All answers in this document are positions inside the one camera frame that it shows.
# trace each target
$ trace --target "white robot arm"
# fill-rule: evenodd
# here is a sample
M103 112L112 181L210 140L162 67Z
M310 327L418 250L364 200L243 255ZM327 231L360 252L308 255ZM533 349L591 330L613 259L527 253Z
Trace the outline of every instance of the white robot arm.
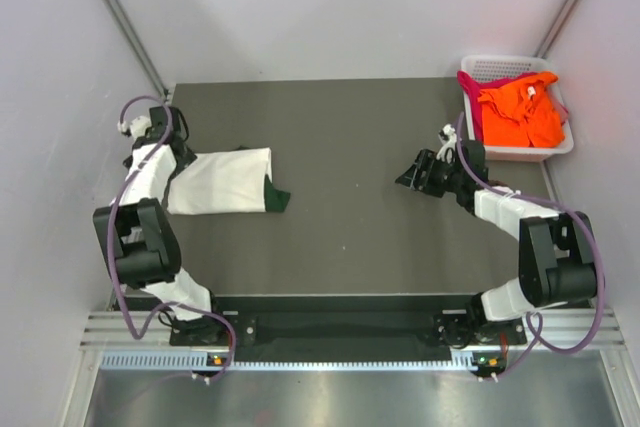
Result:
M479 330L528 312L594 297L597 282L593 253L571 217L513 198L516 192L505 186L495 186L498 192L482 189L462 166L453 136L451 128L443 129L443 148L438 153L420 151L396 183L434 197L454 193L458 204L470 214L496 225L519 242L518 277L477 294L467 306L473 328ZM472 171L488 182L484 146L462 141L462 151ZM587 216L578 215L590 228Z
M182 267L177 239L161 207L171 179L195 160L195 154L184 142L181 115L175 107L171 107L171 112L174 116L171 137L144 165L143 159L156 147L166 128L166 113L155 107L150 109L149 117L140 116L128 125L119 125L121 132L134 140L131 157L125 161L129 166L127 176L135 170L139 172L118 206L116 268L121 282L150 293L163 303L176 302L211 312L213 295ZM110 208L99 208L93 215L105 260ZM179 305L172 310L183 327L208 320Z

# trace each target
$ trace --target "dark green fabric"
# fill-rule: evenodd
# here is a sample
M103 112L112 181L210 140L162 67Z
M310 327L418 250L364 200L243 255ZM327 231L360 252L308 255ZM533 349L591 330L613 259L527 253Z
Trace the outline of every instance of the dark green fabric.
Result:
M241 145L236 150L251 150L251 147ZM276 189L269 176L264 176L264 207L266 212L284 212L290 199L290 192Z

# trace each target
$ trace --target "white plastic basket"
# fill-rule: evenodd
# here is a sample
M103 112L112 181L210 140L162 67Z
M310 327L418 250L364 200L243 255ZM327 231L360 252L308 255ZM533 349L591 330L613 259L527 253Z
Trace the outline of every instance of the white plastic basket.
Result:
M511 55L468 55L462 59L462 71L469 74L477 82L491 82L504 77L517 77L525 72L544 72L553 69L544 59L537 57L519 57ZM551 84L551 92L556 99L565 105L560 94L558 82ZM464 93L464 111L467 120L467 131L470 139L475 139L473 120L471 117L471 102ZM573 136L567 120L562 126L564 140L553 149L538 149L535 147L494 147L485 145L489 160L517 160L524 162L542 162L555 154L566 154L573 149Z

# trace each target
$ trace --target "orange cloth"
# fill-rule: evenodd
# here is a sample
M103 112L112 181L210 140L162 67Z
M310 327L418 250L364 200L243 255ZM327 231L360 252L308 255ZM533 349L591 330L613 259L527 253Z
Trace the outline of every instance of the orange cloth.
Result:
M541 72L498 89L481 90L478 102L482 106L484 143L538 148L560 144L564 140L562 120L546 91L557 80L555 74Z

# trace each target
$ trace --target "white cloth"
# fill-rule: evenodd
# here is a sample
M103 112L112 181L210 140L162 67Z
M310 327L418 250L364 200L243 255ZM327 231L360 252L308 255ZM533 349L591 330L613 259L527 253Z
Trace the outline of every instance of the white cloth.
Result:
M169 187L171 214L265 212L265 176L271 179L271 149L197 154Z

